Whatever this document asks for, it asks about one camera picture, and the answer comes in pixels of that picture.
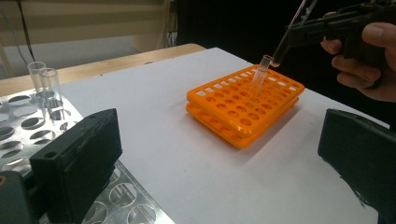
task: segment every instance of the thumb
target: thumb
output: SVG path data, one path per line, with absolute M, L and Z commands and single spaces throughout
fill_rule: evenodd
M 363 41 L 385 48 L 388 65 L 396 71 L 396 25 L 386 22 L 373 22 L 364 27 L 361 33 Z

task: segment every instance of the white table surface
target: white table surface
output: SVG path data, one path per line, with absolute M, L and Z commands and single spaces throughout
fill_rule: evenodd
M 176 223 L 375 224 L 377 212 L 362 207 L 318 156 L 326 109 L 360 112 L 305 90 L 245 149 L 186 112 L 187 91 L 250 65 L 214 48 L 66 84 L 63 91 L 84 117 L 117 108 L 121 162 Z

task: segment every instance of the dark background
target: dark background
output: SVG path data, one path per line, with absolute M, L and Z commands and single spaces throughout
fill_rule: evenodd
M 290 24 L 301 0 L 177 0 L 177 44 L 195 43 L 207 49 L 220 48 L 250 63 L 272 55 L 285 27 Z M 356 0 L 318 1 L 309 20 L 340 7 L 362 3 Z M 396 104 L 372 100 L 336 81 L 332 55 L 319 44 L 291 49 L 277 72 L 321 93 L 385 121 L 396 124 Z

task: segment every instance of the person's hand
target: person's hand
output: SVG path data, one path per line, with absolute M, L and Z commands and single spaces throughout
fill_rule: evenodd
M 385 48 L 388 66 L 383 69 L 375 68 L 337 55 L 332 59 L 332 66 L 341 71 L 337 76 L 338 82 L 356 88 L 372 99 L 396 102 L 396 25 L 385 22 L 370 23 L 364 27 L 361 38 L 368 44 Z M 342 47 L 340 40 L 323 40 L 320 45 L 330 54 L 337 54 Z M 377 88 L 367 89 L 380 77 L 382 79 Z

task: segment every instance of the orange test tube rack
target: orange test tube rack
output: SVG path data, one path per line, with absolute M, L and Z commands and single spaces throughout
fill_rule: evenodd
M 292 108 L 304 85 L 268 69 L 259 95 L 249 98 L 257 64 L 187 92 L 186 110 L 237 148 L 246 148 Z

